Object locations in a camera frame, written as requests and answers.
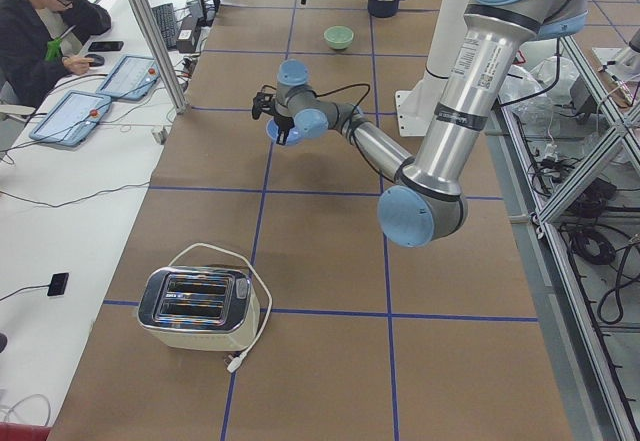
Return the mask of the blue bowl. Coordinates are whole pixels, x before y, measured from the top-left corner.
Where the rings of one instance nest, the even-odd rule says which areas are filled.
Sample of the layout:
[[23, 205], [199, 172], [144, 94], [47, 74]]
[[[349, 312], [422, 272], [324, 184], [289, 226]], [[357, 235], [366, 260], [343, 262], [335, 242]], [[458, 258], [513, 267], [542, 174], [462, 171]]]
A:
[[276, 145], [294, 146], [302, 141], [302, 136], [294, 125], [291, 125], [288, 130], [282, 129], [274, 118], [267, 122], [266, 133]]

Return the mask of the green bowl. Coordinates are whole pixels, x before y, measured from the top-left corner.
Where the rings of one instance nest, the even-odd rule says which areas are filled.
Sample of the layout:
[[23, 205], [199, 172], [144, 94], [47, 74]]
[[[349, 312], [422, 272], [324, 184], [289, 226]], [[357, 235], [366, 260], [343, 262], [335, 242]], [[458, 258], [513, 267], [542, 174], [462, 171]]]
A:
[[327, 28], [323, 33], [326, 45], [336, 51], [342, 51], [351, 46], [355, 34], [353, 30], [346, 26], [336, 25]]

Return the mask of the black keyboard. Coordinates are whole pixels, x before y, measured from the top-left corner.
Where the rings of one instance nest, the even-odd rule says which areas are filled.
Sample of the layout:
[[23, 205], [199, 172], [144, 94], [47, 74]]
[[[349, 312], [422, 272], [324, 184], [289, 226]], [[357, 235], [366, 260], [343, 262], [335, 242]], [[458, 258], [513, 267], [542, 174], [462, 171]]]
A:
[[173, 4], [164, 3], [154, 6], [151, 12], [166, 47], [169, 50], [175, 50], [179, 29]]

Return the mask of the blue teach pendant tablet far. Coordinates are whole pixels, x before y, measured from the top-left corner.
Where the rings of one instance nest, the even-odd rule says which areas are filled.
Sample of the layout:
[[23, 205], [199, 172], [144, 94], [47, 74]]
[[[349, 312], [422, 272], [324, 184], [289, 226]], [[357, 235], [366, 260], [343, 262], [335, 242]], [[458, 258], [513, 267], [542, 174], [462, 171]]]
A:
[[158, 79], [158, 68], [153, 58], [124, 55], [96, 89], [96, 93], [114, 100], [139, 101]]

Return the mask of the blue teach pendant tablet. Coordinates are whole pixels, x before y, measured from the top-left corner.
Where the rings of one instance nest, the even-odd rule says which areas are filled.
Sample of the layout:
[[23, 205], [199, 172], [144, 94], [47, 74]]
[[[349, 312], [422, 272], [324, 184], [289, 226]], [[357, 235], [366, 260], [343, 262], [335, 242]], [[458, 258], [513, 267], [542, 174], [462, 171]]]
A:
[[97, 127], [110, 110], [109, 96], [69, 91], [29, 133], [38, 143], [75, 147]]
[[158, 79], [158, 68], [153, 58], [124, 55], [96, 89], [96, 93], [114, 100], [139, 101]]

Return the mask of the cream toaster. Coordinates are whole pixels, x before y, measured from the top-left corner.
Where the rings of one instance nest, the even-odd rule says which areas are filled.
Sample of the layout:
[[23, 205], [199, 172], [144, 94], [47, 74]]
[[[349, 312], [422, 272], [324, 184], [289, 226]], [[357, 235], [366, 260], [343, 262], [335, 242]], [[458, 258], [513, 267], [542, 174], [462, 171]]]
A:
[[172, 348], [242, 351], [258, 333], [260, 303], [242, 271], [170, 266], [150, 275], [137, 318]]

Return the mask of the black computer mouse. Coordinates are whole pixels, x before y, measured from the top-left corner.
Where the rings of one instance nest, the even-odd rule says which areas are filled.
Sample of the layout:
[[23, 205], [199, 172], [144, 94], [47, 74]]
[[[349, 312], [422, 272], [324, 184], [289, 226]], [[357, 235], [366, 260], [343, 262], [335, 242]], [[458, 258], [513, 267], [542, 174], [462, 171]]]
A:
[[85, 58], [90, 61], [93, 67], [99, 67], [105, 64], [104, 57], [96, 53], [88, 53], [85, 55]]

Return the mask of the black smartphone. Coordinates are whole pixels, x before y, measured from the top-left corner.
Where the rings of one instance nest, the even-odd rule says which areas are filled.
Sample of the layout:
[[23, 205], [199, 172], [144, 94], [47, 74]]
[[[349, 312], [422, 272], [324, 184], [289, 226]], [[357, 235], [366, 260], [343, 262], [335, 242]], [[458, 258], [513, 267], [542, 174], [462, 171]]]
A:
[[118, 52], [124, 47], [123, 41], [95, 41], [89, 45], [89, 52]]

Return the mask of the blue teach pendant tablet near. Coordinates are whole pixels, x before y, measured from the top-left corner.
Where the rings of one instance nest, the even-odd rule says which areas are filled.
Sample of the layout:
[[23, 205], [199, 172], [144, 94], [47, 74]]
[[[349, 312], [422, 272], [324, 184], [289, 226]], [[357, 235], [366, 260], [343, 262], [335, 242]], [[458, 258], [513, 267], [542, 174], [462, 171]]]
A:
[[69, 91], [29, 133], [38, 143], [75, 147], [97, 127], [110, 110], [109, 96]]

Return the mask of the person in black jacket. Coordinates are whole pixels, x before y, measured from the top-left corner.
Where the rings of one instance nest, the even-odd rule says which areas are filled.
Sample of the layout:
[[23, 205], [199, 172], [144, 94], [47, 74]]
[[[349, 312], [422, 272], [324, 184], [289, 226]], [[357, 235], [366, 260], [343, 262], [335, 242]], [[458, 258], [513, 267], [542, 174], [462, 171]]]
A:
[[18, 101], [37, 108], [60, 79], [87, 73], [79, 51], [110, 29], [108, 11], [88, 0], [1, 0], [1, 70]]

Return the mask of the small black box on desk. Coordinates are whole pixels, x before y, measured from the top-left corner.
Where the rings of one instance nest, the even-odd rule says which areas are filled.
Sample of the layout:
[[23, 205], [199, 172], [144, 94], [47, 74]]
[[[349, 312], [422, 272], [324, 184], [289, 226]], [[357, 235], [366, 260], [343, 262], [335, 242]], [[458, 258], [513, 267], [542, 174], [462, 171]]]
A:
[[48, 285], [47, 296], [50, 298], [62, 296], [65, 294], [69, 279], [68, 272], [55, 273], [51, 277]]

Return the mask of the aluminium frame post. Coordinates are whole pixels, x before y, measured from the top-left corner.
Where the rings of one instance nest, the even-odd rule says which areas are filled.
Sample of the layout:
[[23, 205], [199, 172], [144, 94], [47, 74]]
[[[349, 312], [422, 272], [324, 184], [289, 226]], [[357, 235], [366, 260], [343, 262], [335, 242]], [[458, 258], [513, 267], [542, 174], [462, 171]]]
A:
[[148, 0], [128, 0], [133, 15], [139, 25], [141, 33], [151, 50], [158, 66], [161, 78], [169, 94], [177, 115], [183, 114], [187, 109], [187, 102], [183, 89], [178, 81], [178, 76], [170, 60], [169, 52], [162, 39], [159, 28]]

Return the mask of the aluminium frame rack right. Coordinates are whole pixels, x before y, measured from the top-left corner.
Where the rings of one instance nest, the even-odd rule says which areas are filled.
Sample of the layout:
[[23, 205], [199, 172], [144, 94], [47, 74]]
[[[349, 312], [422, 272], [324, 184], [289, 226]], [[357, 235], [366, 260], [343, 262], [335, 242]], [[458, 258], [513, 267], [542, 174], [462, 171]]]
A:
[[630, 28], [529, 43], [490, 119], [573, 436], [639, 436], [639, 110], [607, 77]]

